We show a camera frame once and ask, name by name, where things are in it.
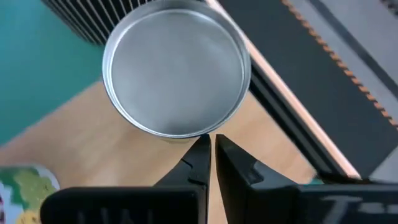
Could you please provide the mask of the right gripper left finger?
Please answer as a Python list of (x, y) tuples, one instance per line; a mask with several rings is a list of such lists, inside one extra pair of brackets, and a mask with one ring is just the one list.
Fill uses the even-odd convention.
[(152, 187), (70, 187), (47, 197), (43, 224), (199, 224), (208, 221), (211, 139), (199, 137)]

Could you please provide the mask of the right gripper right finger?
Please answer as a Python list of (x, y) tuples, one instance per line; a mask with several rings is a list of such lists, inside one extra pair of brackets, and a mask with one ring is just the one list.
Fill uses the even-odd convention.
[(298, 184), (222, 134), (215, 147), (229, 223), (397, 224), (396, 184)]

